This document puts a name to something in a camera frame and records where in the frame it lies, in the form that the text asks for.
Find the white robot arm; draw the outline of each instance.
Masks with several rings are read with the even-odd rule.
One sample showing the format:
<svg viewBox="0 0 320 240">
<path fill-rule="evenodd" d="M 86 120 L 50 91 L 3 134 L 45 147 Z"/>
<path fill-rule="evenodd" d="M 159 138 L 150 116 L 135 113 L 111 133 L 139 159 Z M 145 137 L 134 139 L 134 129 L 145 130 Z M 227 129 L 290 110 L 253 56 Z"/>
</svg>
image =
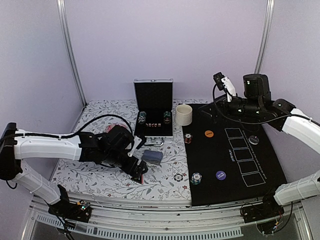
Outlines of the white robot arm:
<svg viewBox="0 0 320 240">
<path fill-rule="evenodd" d="M 26 132 L 17 129 L 15 123 L 9 123 L 0 140 L 0 179 L 20 184 L 44 199 L 51 214 L 88 222 L 91 214 L 88 202 L 70 203 L 66 189 L 43 178 L 24 159 L 64 158 L 107 163 L 119 167 L 133 178 L 139 178 L 148 168 L 144 161 L 133 156 L 133 152 L 144 142 L 118 125 L 108 133 L 52 135 Z"/>
<path fill-rule="evenodd" d="M 320 154 L 320 124 L 284 99 L 272 101 L 266 75 L 243 76 L 246 98 L 237 96 L 230 79 L 221 72 L 215 74 L 213 79 L 218 89 L 225 91 L 226 95 L 215 100 L 213 91 L 213 103 L 217 112 L 212 116 L 220 114 L 238 123 L 245 122 L 233 119 L 234 117 L 252 119 L 251 124 L 268 123 L 278 131 L 301 140 Z M 320 170 L 300 180 L 282 184 L 263 198 L 263 204 L 257 207 L 244 207 L 242 213 L 246 216 L 259 215 L 260 213 L 257 213 L 259 208 L 263 209 L 263 216 L 272 217 L 272 214 L 279 214 L 279 209 L 282 209 L 283 205 L 318 195 L 320 195 Z"/>
</svg>

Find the white outline box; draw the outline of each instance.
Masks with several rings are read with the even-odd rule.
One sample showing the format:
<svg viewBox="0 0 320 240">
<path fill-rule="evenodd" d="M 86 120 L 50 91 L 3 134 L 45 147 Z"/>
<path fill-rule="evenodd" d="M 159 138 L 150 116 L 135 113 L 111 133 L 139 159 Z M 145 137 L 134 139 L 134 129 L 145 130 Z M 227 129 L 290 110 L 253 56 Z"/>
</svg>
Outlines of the white outline box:
<svg viewBox="0 0 320 240">
<path fill-rule="evenodd" d="M 239 132 L 241 133 L 241 136 L 229 136 L 229 135 L 228 135 L 228 132 L 227 132 L 228 129 L 232 129 L 232 130 L 238 129 Z M 238 128 L 238 127 L 237 127 L 237 128 L 232 128 L 232 127 L 225 128 L 224 131 L 225 131 L 226 136 L 228 137 L 228 139 L 237 139 L 237 138 L 244 138 L 244 137 L 245 137 L 245 136 L 242 134 L 241 129 Z"/>
<path fill-rule="evenodd" d="M 245 180 L 244 177 L 245 177 L 245 176 L 249 176 L 249 175 L 253 175 L 253 174 L 259 174 L 263 182 L 258 183 L 258 184 L 248 185 L 248 184 L 246 183 L 246 180 Z M 258 186 L 258 185 L 261 185 L 261 184 L 265 184 L 265 183 L 266 183 L 266 181 L 264 180 L 264 178 L 262 177 L 262 175 L 261 175 L 261 173 L 260 173 L 259 171 L 258 171 L 258 172 L 254 172 L 254 173 L 250 173 L 250 174 L 244 174 L 244 175 L 241 175 L 241 176 L 242 176 L 242 179 L 243 179 L 245 185 L 246 185 L 248 188 L 249 188 L 249 187 Z"/>
<path fill-rule="evenodd" d="M 232 140 L 240 140 L 240 139 L 244 141 L 244 143 L 245 143 L 246 146 L 234 147 L 234 146 L 232 145 L 231 141 L 232 141 Z M 246 139 L 245 139 L 244 137 L 236 137 L 236 138 L 234 137 L 234 138 L 229 138 L 228 140 L 229 140 L 229 143 L 230 143 L 232 149 L 247 149 L 247 148 L 249 148 L 249 146 L 248 146 L 248 144 L 247 144 L 247 141 L 246 141 Z"/>
<path fill-rule="evenodd" d="M 248 150 L 249 153 L 250 153 L 250 155 L 251 155 L 251 158 L 246 158 L 246 159 L 240 159 L 240 160 L 238 160 L 235 151 L 243 151 L 243 150 Z M 253 160 L 253 159 L 254 159 L 254 156 L 252 156 L 252 153 L 251 153 L 251 151 L 250 151 L 249 148 L 235 148 L 235 149 L 232 149 L 232 151 L 233 151 L 234 158 L 235 158 L 235 160 L 236 160 L 237 162 L 239 162 L 239 161 L 246 161 L 246 160 Z"/>
<path fill-rule="evenodd" d="M 242 170 L 241 170 L 240 164 L 241 164 L 241 163 L 244 163 L 244 162 L 253 162 L 254 165 L 255 165 L 255 167 L 256 167 L 256 170 L 255 170 L 255 171 L 249 171 L 249 172 L 243 173 Z M 240 173 L 243 174 L 243 175 L 248 175 L 248 174 L 253 174 L 253 173 L 259 172 L 259 169 L 258 169 L 258 166 L 257 166 L 257 163 L 256 163 L 255 160 L 237 161 L 237 164 L 238 164 L 238 166 L 239 166 Z"/>
</svg>

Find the floral tablecloth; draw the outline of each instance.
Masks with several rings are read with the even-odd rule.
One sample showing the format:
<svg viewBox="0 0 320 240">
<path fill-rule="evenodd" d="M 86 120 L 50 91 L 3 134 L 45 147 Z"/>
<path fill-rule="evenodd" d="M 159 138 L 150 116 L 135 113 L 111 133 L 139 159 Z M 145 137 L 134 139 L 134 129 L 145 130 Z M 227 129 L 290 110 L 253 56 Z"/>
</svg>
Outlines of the floral tablecloth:
<svg viewBox="0 0 320 240">
<path fill-rule="evenodd" d="M 206 100 L 174 100 L 173 115 L 178 104 L 207 103 Z M 89 120 L 103 114 L 116 114 L 125 118 L 135 128 L 138 107 L 135 100 L 91 101 L 85 108 L 77 129 Z M 112 124 L 123 124 L 118 118 L 101 118 L 90 124 L 85 131 L 95 134 L 107 130 Z M 60 159 L 51 181 L 61 184 L 68 191 L 102 197 L 134 200 L 191 200 L 187 155 L 182 127 L 173 121 L 173 140 L 161 147 L 143 146 L 134 152 L 141 158 L 144 150 L 163 152 L 160 166 L 148 164 L 148 172 L 143 175 L 143 184 L 136 183 L 119 168 L 107 168 L 93 162 L 78 162 Z M 175 180 L 180 174 L 182 180 Z"/>
</svg>

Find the metal frame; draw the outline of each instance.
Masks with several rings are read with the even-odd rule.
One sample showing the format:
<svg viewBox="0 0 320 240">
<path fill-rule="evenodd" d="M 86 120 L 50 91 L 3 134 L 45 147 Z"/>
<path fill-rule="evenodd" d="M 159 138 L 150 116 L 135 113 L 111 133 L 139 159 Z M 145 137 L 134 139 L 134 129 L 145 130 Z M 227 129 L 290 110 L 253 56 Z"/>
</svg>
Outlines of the metal frame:
<svg viewBox="0 0 320 240">
<path fill-rule="evenodd" d="M 65 7 L 65 0 L 57 0 L 56 2 L 57 2 L 57 6 L 58 6 L 58 12 L 59 12 L 62 33 L 63 33 L 63 37 L 64 37 L 64 42 L 65 42 L 69 62 L 71 65 L 71 70 L 72 70 L 75 86 L 76 86 L 77 92 L 79 94 L 79 98 L 81 100 L 82 106 L 85 107 L 87 105 L 87 100 L 86 100 L 84 89 L 83 89 L 81 81 L 80 81 L 78 68 L 77 68 L 77 64 L 76 64 L 76 59 L 75 59 L 74 51 L 73 51 L 72 44 L 71 44 L 70 32 L 69 32 L 67 14 L 66 14 L 66 7 Z"/>
<path fill-rule="evenodd" d="M 108 239 L 231 239 L 243 236 L 241 228 L 267 222 L 274 217 L 257 222 L 244 223 L 240 215 L 242 204 L 234 206 L 172 207 L 151 209 L 136 206 L 115 206 L 108 203 L 92 203 L 92 216 L 89 223 L 77 222 L 73 232 Z M 291 206 L 284 207 L 285 215 L 290 214 Z M 293 217 L 297 222 L 302 240 L 312 240 L 311 231 L 301 202 L 293 204 Z M 48 214 L 48 206 L 34 197 L 28 211 L 28 221 L 22 240 L 30 240 L 36 221 L 62 228 L 61 223 Z"/>
<path fill-rule="evenodd" d="M 258 58 L 256 60 L 256 64 L 254 68 L 255 74 L 258 74 L 261 71 L 262 63 L 265 56 L 266 46 L 268 42 L 268 37 L 270 33 L 272 17 L 274 13 L 274 5 L 275 5 L 275 0 L 268 0 L 266 4 L 266 12 L 264 17 L 264 26 L 262 31 L 261 44 L 260 44 Z"/>
</svg>

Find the poker chip case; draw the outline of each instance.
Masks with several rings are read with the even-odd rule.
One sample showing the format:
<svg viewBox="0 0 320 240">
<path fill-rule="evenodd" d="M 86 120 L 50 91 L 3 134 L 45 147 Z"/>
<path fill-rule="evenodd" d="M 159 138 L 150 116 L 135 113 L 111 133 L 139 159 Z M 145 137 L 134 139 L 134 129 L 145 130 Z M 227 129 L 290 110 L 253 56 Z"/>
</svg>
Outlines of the poker chip case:
<svg viewBox="0 0 320 240">
<path fill-rule="evenodd" d="M 133 83 L 139 110 L 134 135 L 172 139 L 173 79 L 135 79 Z"/>
</svg>

